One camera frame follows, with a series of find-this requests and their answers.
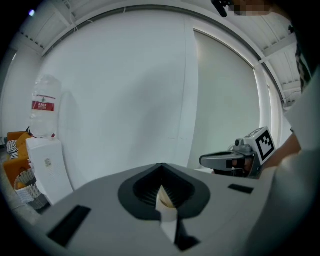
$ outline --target black slot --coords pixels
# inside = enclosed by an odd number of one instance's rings
[[[86,219],[90,208],[84,206],[76,206],[47,236],[57,244],[65,247],[82,222]]]
[[[161,185],[181,219],[199,215],[210,200],[210,190],[203,182],[162,163],[124,181],[118,190],[119,201],[138,219],[160,220],[155,206]]]
[[[251,194],[252,191],[254,190],[252,187],[241,186],[241,185],[237,185],[237,184],[231,184],[230,186],[228,186],[228,188],[232,189],[232,190],[239,191],[239,192],[247,193],[247,194]]]

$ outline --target striped cloth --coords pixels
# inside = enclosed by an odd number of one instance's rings
[[[10,154],[10,160],[18,158],[18,151]]]
[[[23,183],[25,188],[18,189],[18,183]],[[37,187],[37,179],[31,169],[25,170],[18,175],[14,182],[14,190],[24,204],[29,204],[35,210],[49,205],[46,197]]]
[[[10,140],[6,144],[6,151],[10,155],[18,151],[17,149],[17,140]]]

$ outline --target white wall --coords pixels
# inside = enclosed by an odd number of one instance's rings
[[[171,12],[117,14],[80,29],[45,58],[41,73],[62,82],[58,137],[75,189],[147,164],[187,165],[198,68],[186,23]]]
[[[226,151],[259,128],[260,105],[253,69],[220,42],[195,32],[199,70],[196,123],[188,167],[199,157]]]
[[[3,85],[0,111],[2,136],[8,132],[24,131],[29,126],[32,90],[38,76],[42,58],[24,44],[14,41],[17,50]]]
[[[287,139],[291,136],[292,131],[291,124],[289,123],[288,119],[285,117],[285,112],[282,110],[282,127],[281,127],[281,139],[279,143],[279,147],[281,147]]]

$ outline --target person's arm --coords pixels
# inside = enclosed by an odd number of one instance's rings
[[[296,135],[293,133],[286,142],[278,148],[274,154],[265,162],[262,167],[262,170],[265,170],[270,167],[278,166],[284,158],[287,156],[297,154],[301,150],[300,144]]]

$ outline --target water bottle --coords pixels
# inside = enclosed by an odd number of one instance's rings
[[[52,75],[41,75],[32,92],[30,131],[36,138],[53,138],[58,129],[61,82]]]

